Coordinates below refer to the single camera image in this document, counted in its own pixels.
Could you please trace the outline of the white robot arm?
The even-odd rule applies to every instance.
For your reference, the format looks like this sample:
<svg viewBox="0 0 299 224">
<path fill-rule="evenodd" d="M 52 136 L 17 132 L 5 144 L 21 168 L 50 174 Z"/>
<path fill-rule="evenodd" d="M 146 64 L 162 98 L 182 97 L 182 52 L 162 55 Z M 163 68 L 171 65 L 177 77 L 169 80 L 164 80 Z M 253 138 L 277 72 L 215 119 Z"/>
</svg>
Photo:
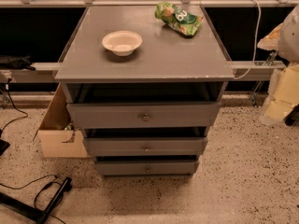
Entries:
<svg viewBox="0 0 299 224">
<path fill-rule="evenodd" d="M 266 125 L 286 121 L 299 106 L 299 5 L 258 42 L 258 48 L 276 51 L 289 62 L 283 70 L 273 72 L 260 117 Z"/>
</svg>

